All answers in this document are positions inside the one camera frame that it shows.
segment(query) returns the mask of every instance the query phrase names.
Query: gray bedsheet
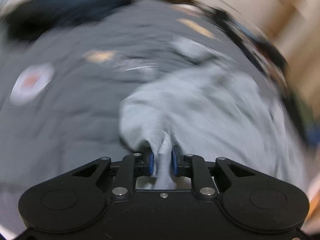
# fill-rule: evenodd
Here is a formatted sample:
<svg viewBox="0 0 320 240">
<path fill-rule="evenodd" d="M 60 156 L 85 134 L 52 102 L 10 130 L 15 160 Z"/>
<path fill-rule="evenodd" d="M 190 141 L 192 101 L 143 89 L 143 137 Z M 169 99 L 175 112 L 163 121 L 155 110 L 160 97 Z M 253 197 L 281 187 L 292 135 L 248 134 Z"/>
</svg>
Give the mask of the gray bedsheet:
<svg viewBox="0 0 320 240">
<path fill-rule="evenodd" d="M 206 37 L 177 21 L 197 22 Z M 276 97 L 261 73 L 218 28 L 175 11 L 159 0 L 137 0 L 104 21 L 53 29 L 31 45 L 9 44 L 0 55 L 0 223 L 20 233 L 17 210 L 29 187 L 102 156 L 119 161 L 129 153 L 118 135 L 118 107 L 139 85 L 164 73 L 193 67 L 168 42 L 183 36 L 225 53 L 237 69 L 253 77 L 266 98 Z M 99 64 L 83 56 L 90 50 L 115 51 Z M 10 102 L 23 70 L 51 63 L 52 81 L 30 103 Z M 131 67 L 137 64 L 147 72 Z"/>
</svg>

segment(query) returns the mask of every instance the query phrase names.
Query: gray cloth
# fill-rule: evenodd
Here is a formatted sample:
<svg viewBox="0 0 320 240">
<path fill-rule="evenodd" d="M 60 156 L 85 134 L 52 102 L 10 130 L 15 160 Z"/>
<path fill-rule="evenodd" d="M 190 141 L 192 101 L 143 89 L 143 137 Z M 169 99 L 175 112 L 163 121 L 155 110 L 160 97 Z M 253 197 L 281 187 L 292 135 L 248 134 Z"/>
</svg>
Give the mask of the gray cloth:
<svg viewBox="0 0 320 240">
<path fill-rule="evenodd" d="M 180 18 L 197 22 L 214 38 L 177 21 Z M 277 97 L 217 27 L 160 0 L 137 0 L 102 22 L 54 29 L 33 44 L 6 44 L 0 53 L 0 223 L 4 227 L 15 233 L 24 230 L 17 206 L 29 187 L 102 156 L 119 161 L 130 153 L 119 138 L 120 102 L 145 82 L 195 66 L 172 51 L 174 35 L 228 55 L 236 69 L 252 76 L 263 97 Z M 113 60 L 95 63 L 83 56 L 91 50 L 116 54 Z M 19 75 L 31 65 L 47 63 L 54 68 L 51 82 L 30 103 L 12 104 L 10 94 Z"/>
<path fill-rule="evenodd" d="M 173 46 L 186 57 L 190 53 L 190 60 L 209 58 L 200 44 L 195 49 L 196 43 L 178 40 Z M 174 142 L 185 154 L 206 161 L 224 156 L 306 190 L 303 157 L 289 145 L 280 125 L 283 118 L 261 98 L 250 76 L 235 71 L 226 57 L 213 56 L 199 68 L 141 86 L 122 102 L 125 142 L 134 150 L 149 145 L 155 154 L 154 188 L 176 187 L 170 176 Z"/>
</svg>

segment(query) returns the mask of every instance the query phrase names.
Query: screw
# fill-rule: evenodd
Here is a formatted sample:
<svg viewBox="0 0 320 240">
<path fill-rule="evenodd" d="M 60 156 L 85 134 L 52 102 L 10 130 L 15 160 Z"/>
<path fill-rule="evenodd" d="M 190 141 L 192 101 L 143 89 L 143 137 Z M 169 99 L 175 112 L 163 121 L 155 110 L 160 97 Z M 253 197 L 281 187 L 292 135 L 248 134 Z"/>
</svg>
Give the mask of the screw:
<svg viewBox="0 0 320 240">
<path fill-rule="evenodd" d="M 122 196 L 122 195 L 126 194 L 127 192 L 128 192 L 128 190 L 125 187 L 115 187 L 112 190 L 112 193 L 117 196 Z"/>
<path fill-rule="evenodd" d="M 216 191 L 212 187 L 203 187 L 200 193 L 205 196 L 212 196 Z"/>
<path fill-rule="evenodd" d="M 168 193 L 160 193 L 161 198 L 167 198 L 169 196 Z"/>
</svg>

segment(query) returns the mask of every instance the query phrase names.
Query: silver rivet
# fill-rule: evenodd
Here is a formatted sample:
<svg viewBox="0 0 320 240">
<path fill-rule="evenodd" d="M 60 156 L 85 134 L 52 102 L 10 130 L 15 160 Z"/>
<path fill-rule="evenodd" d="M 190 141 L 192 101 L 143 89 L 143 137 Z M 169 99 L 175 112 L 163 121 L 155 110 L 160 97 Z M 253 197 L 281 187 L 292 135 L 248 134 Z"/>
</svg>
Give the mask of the silver rivet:
<svg viewBox="0 0 320 240">
<path fill-rule="evenodd" d="M 203 187 L 201 190 L 200 190 L 200 193 L 202 195 L 205 195 L 205 196 L 211 196 L 215 193 L 216 191 L 212 188 L 212 187 Z"/>
<path fill-rule="evenodd" d="M 117 196 L 122 196 L 122 195 L 126 194 L 127 192 L 128 192 L 128 190 L 125 187 L 115 187 L 112 190 L 112 193 Z"/>
<path fill-rule="evenodd" d="M 169 194 L 168 193 L 160 193 L 160 197 L 167 198 L 167 197 L 169 197 Z"/>
</svg>

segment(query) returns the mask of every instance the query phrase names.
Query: dark clothing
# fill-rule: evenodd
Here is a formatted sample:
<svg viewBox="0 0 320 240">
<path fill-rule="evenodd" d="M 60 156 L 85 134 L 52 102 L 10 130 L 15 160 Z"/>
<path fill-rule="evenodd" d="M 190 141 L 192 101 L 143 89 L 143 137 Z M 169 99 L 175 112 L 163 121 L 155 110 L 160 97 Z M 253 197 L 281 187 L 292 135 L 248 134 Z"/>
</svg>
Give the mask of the dark clothing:
<svg viewBox="0 0 320 240">
<path fill-rule="evenodd" d="M 10 37 L 33 41 L 54 27 L 100 21 L 128 4 L 129 0 L 32 0 L 18 6 L 6 22 Z"/>
</svg>

